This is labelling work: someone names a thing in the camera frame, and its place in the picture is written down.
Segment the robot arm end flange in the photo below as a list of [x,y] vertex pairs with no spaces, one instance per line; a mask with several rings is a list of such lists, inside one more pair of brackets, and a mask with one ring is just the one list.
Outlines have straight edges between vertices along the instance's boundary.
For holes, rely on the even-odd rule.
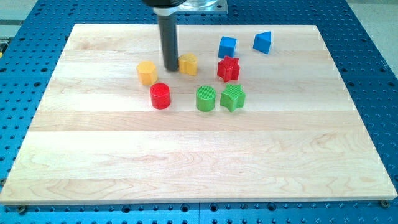
[[178,10],[186,0],[142,0],[142,2],[153,8],[158,16],[170,16]]

